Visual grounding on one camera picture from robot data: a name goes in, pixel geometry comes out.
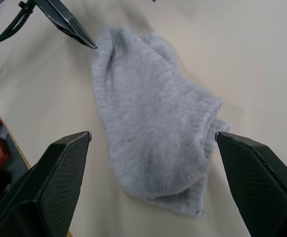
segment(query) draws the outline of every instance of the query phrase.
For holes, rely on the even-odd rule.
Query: table surface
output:
[[[0,33],[20,10],[18,1],[0,5]],[[224,99],[220,116],[232,124],[231,132],[270,146],[287,165],[287,1],[62,2],[94,38],[106,24],[165,37],[182,73]],[[248,237],[217,149],[209,164],[203,219],[120,191],[93,98],[92,53],[37,7],[16,35],[0,43],[0,116],[31,166],[59,138],[92,133],[73,236]]]

